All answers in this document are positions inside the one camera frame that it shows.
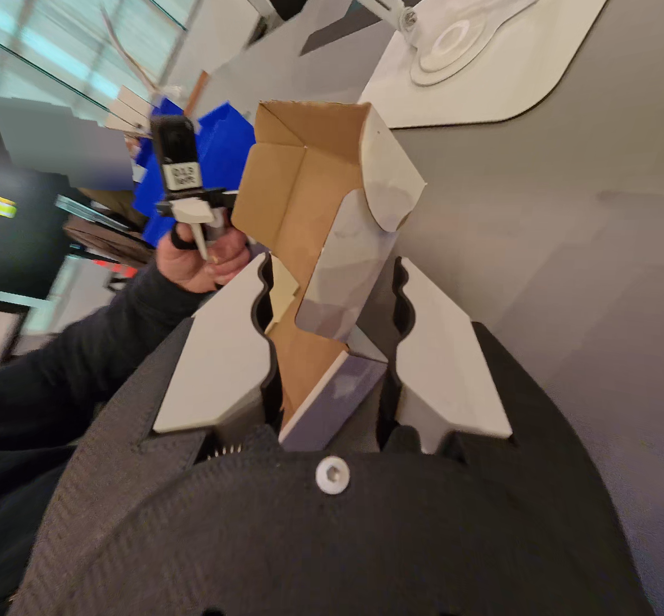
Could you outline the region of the glass window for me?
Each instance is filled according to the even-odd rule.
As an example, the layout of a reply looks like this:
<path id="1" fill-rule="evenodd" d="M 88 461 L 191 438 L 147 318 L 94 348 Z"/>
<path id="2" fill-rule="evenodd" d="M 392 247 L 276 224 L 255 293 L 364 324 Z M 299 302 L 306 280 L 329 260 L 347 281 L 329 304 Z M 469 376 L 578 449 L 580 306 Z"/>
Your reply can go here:
<path id="1" fill-rule="evenodd" d="M 121 87 L 150 91 L 113 46 L 164 83 L 201 0 L 1 0 L 1 97 L 66 106 L 103 125 Z"/>

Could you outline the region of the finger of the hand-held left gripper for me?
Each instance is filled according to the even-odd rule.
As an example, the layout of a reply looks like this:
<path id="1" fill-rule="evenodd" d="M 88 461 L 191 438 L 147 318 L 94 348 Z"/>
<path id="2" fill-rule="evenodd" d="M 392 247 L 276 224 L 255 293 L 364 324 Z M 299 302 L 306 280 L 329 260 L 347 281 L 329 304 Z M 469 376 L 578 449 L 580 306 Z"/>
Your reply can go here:
<path id="1" fill-rule="evenodd" d="M 203 199 L 174 199 L 173 218 L 179 223 L 213 223 L 214 213 Z"/>

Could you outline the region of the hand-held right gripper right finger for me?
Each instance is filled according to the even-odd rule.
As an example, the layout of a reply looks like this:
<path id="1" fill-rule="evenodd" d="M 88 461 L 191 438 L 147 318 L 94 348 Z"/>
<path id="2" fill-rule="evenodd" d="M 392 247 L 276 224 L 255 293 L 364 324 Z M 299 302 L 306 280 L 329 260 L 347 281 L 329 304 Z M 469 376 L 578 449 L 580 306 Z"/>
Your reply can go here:
<path id="1" fill-rule="evenodd" d="M 400 333 L 394 421 L 417 431 L 425 454 L 436 453 L 456 431 L 510 438 L 470 316 L 408 258 L 395 260 L 393 285 Z"/>

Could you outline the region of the person's left forearm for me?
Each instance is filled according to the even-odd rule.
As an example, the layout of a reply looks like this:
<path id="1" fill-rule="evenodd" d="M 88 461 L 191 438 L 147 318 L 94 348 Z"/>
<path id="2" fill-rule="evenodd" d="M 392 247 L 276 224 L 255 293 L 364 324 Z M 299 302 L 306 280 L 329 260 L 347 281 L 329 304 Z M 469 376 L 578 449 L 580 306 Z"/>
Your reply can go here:
<path id="1" fill-rule="evenodd" d="M 51 450 L 85 434 L 139 365 L 214 289 L 168 279 L 153 263 L 111 301 L 1 369 L 1 454 Z"/>

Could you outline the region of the person's left hand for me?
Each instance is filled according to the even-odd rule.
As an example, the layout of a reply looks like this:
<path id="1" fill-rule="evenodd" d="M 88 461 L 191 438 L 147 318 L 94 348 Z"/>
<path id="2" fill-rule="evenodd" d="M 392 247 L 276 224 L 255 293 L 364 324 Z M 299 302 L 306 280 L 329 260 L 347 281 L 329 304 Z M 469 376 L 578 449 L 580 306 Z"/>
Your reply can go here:
<path id="1" fill-rule="evenodd" d="M 208 293 L 235 278 L 250 262 L 245 234 L 234 227 L 208 247 L 204 259 L 198 248 L 179 249 L 172 235 L 165 235 L 155 252 L 158 270 L 180 288 L 196 294 Z"/>

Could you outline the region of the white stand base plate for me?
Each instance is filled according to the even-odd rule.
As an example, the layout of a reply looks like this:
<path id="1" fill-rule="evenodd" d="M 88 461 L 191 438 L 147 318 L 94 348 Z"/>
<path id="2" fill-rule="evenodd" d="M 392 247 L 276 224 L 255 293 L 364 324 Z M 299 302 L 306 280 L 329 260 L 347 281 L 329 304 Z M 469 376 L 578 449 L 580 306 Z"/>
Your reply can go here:
<path id="1" fill-rule="evenodd" d="M 393 35 L 359 103 L 387 126 L 502 122 L 540 102 L 562 78 L 607 0 L 538 0 L 502 24 L 472 62 L 430 87 L 411 80 L 414 51 Z"/>

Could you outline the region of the white cardboard box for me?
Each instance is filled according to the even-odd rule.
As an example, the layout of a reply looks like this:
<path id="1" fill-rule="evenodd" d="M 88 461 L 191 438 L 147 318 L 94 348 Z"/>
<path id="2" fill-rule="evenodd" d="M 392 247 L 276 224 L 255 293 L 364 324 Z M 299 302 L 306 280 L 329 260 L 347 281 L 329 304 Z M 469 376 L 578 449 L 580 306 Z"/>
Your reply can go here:
<path id="1" fill-rule="evenodd" d="M 279 442 L 321 451 L 386 372 L 357 321 L 426 182 L 371 104 L 261 102 L 254 134 L 232 221 L 295 280 Z"/>

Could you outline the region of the clear acrylic stand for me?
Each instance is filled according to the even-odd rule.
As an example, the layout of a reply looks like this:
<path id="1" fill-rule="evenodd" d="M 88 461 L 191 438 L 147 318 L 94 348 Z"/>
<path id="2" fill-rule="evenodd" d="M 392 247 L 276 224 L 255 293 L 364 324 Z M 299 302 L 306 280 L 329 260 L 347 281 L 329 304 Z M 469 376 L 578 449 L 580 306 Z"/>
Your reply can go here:
<path id="1" fill-rule="evenodd" d="M 461 71 L 497 30 L 538 0 L 356 0 L 403 36 L 414 51 L 411 80 L 430 87 Z"/>

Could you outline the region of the blue plastic bin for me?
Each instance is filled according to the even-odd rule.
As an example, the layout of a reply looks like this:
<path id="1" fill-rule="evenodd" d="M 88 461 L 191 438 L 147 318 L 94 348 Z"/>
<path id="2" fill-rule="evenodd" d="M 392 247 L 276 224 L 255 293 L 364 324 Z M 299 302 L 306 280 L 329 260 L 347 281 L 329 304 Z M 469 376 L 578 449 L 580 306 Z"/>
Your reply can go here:
<path id="1" fill-rule="evenodd" d="M 228 102 L 198 118 L 198 124 L 196 148 L 204 187 L 237 191 L 249 151 L 256 143 L 253 126 Z M 162 217 L 156 208 L 165 192 L 149 139 L 141 140 L 136 164 L 145 168 L 145 173 L 135 190 L 133 208 L 148 218 L 142 238 L 156 246 L 174 221 Z"/>

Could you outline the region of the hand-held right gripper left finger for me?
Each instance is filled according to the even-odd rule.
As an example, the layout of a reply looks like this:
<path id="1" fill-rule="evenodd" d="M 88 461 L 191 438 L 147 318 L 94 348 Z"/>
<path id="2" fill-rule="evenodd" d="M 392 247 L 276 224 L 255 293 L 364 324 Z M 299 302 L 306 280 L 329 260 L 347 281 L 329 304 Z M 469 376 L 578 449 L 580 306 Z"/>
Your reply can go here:
<path id="1" fill-rule="evenodd" d="M 194 314 L 154 421 L 156 434 L 246 434 L 278 413 L 269 253 L 257 255 Z"/>

